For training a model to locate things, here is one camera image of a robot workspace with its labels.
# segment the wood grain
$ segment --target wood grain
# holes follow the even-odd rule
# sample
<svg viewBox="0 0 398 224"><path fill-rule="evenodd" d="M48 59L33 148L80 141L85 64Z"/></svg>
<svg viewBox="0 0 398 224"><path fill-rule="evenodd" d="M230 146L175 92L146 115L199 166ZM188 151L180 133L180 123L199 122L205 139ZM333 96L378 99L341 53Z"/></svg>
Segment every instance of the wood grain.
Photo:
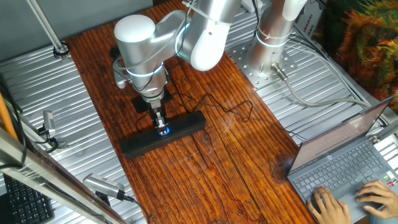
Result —
<svg viewBox="0 0 398 224"><path fill-rule="evenodd" d="M159 22L167 13L182 9L180 0L141 12ZM88 93L103 122L137 200L154 223L313 223L283 168L297 153L290 136L259 98L248 80L224 54L208 72L183 63L173 69L177 88L200 100L211 93L223 106L232 108L244 100L253 103L252 117L244 123L239 116L221 108L200 105L207 120L204 131L175 141L134 160L121 153L119 142L137 134L137 114L131 100L138 96L131 86L120 90L112 71L109 51L116 46L111 22L67 40ZM167 67L178 63L173 58ZM167 85L175 93L172 85ZM196 103L184 98L192 110ZM166 104L169 118L186 111L175 99ZM205 98L205 103L215 104ZM236 109L249 113L249 105ZM152 127L149 117L139 129Z"/></svg>

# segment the metal base plate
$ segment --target metal base plate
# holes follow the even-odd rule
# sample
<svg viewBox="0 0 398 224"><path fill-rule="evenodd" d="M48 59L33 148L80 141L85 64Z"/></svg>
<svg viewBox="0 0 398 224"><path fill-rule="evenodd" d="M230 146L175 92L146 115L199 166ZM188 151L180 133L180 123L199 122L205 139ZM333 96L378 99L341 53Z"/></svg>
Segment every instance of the metal base plate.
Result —
<svg viewBox="0 0 398 224"><path fill-rule="evenodd" d="M249 81L253 84L254 89L257 90L279 78L276 73L259 73L258 70L255 70L246 64L246 54L248 53L250 45L251 42L239 44L238 46L227 50L227 53L236 63L236 65L241 69L242 73L244 73ZM297 69L297 65L290 58L287 52L283 51L282 58L282 64L279 65L282 68L282 71L284 71L286 74L295 72Z"/></svg>

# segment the laptop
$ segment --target laptop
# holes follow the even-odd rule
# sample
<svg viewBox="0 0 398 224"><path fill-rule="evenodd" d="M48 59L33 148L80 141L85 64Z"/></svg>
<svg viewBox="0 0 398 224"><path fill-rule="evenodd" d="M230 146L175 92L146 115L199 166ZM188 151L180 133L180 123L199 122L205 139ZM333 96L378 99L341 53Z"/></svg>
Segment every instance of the laptop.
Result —
<svg viewBox="0 0 398 224"><path fill-rule="evenodd" d="M366 137L392 98L302 143L287 178L305 203L312 200L319 211L312 193L324 185L336 200L348 204L354 223L368 214L365 205L381 206L355 202L365 183L379 179L398 194L397 174Z"/></svg>

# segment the black bar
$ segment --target black bar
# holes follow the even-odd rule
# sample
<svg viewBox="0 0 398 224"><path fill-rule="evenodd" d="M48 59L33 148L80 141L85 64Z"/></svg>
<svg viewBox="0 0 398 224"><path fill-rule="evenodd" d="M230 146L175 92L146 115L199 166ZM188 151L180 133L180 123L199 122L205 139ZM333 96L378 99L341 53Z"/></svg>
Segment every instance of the black bar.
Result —
<svg viewBox="0 0 398 224"><path fill-rule="evenodd" d="M161 136L157 130L151 129L120 143L123 154L128 159L144 155L154 149L163 147L198 131L206 126L206 119L201 111L189 113L184 117L169 121L169 133Z"/></svg>

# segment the robotic arm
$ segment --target robotic arm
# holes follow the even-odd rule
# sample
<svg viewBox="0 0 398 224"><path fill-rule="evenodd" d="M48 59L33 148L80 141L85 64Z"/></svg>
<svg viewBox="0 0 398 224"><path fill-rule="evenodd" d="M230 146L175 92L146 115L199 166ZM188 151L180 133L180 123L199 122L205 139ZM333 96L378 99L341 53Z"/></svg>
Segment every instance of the robotic arm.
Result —
<svg viewBox="0 0 398 224"><path fill-rule="evenodd" d="M249 66L271 72L271 64L281 60L294 20L306 1L274 0L262 15L247 58ZM121 72L115 73L116 83L124 88L125 79L130 80L148 104L152 122L161 136L168 133L162 102L166 84L164 60L177 54L199 71L213 68L223 55L240 2L193 0L192 4L186 3L188 12L195 11L192 18L183 11L173 11L158 24L142 15L127 16L116 24L114 35L125 67L116 61L114 69L125 69L128 73L124 79Z"/></svg>

